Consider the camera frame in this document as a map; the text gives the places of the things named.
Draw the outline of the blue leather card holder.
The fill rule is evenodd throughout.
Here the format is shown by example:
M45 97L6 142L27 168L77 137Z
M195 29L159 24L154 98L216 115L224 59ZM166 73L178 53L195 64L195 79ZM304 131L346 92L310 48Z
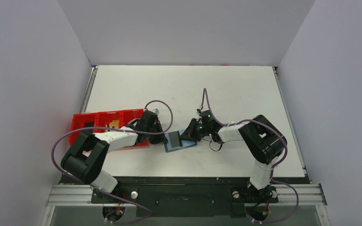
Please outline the blue leather card holder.
M177 132L168 132L165 133L165 138L167 139L167 142L164 144L165 152L170 153L186 148L190 148L197 145L196 141L190 141L190 140L181 140L180 138L175 138L175 135L181 135L186 129L178 130Z

